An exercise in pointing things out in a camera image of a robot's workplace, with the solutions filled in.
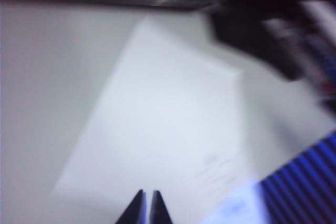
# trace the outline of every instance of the white card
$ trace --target white card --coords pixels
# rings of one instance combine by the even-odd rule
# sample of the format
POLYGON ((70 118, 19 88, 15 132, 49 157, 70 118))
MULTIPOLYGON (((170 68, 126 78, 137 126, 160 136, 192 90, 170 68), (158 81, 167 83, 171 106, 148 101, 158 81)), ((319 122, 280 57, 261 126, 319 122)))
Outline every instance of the white card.
POLYGON ((247 176, 240 78, 145 19, 54 195, 105 209, 117 220, 139 189, 148 204, 160 190, 175 224, 199 223, 247 176))

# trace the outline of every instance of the blue stripe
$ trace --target blue stripe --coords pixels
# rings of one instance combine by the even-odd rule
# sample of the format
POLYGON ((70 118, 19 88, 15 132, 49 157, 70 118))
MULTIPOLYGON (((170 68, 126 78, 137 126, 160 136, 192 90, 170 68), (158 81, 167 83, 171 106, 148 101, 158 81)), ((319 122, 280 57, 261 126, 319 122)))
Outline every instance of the blue stripe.
POLYGON ((294 205, 294 207, 297 210, 297 213, 304 219, 305 223, 311 223, 311 220, 309 219, 309 217, 307 216, 306 211, 300 206, 300 204, 297 202, 296 197, 293 196, 293 194, 291 194, 288 191, 288 188, 286 186, 284 186, 283 181, 281 180, 280 176, 278 175, 278 173, 274 173, 272 175, 272 177, 274 178, 275 183, 281 187, 281 189, 285 192, 287 198, 291 201, 291 203, 294 205))
POLYGON ((288 205, 286 204, 286 202, 284 201, 282 195, 280 195, 278 193, 278 190, 276 190, 274 188, 274 185, 272 184, 271 181, 269 181, 268 179, 264 181, 268 187, 270 188, 270 190, 273 192, 274 196, 276 197, 276 200, 278 202, 280 202, 280 204, 282 205, 282 207, 284 208, 284 210, 287 212, 289 218, 291 219, 291 223, 300 223, 300 221, 297 219, 297 217, 293 214, 293 211, 290 210, 290 208, 288 207, 288 205))
POLYGON ((332 212, 330 211, 330 209, 328 207, 325 207, 326 204, 322 200, 322 197, 321 197, 323 195, 320 195, 316 191, 316 189, 309 183, 309 180, 306 177, 306 175, 304 175, 302 173, 302 171, 297 167, 297 165, 294 162, 290 162, 288 165, 296 172, 298 177, 300 177, 300 180, 302 181, 302 183, 305 185, 307 190, 310 192, 311 196, 314 197, 317 204, 319 204, 321 206, 322 210, 324 210, 324 213, 328 216, 329 220, 333 220, 334 215, 332 214, 332 212))
POLYGON ((270 212, 273 215, 276 215, 277 219, 280 220, 280 223, 287 223, 286 219, 284 219, 284 215, 282 215, 279 211, 279 209, 275 206, 275 203, 273 201, 273 199, 268 195, 268 193, 264 193, 265 197, 266 197, 266 201, 269 203, 269 207, 272 208, 273 210, 271 210, 270 212))
MULTIPOLYGON (((319 162, 319 158, 316 158, 314 155, 314 152, 312 152, 311 149, 309 149, 309 154, 314 158, 314 161, 319 162)), ((302 155, 298 157, 298 159, 302 162, 302 164, 305 166, 306 170, 309 172, 311 175, 310 178, 313 179, 317 184, 319 185, 319 188, 324 192, 324 195, 333 203, 333 206, 335 206, 335 195, 331 195, 333 188, 330 188, 327 183, 321 178, 321 175, 318 173, 318 171, 309 163, 309 161, 302 155)))
POLYGON ((331 151, 325 141, 319 143, 318 148, 326 155, 326 157, 331 161, 332 165, 336 167, 336 153, 331 151))
POLYGON ((288 173, 287 169, 283 167, 279 170, 279 172, 281 172, 286 177, 286 179, 290 181, 291 186, 294 188, 299 198, 301 198, 301 202, 304 203, 305 207, 309 209, 310 213, 318 220, 318 223, 324 223, 323 217, 316 210, 316 208, 312 206, 312 204, 309 204, 310 199, 307 197, 302 188, 298 186, 298 183, 288 173))

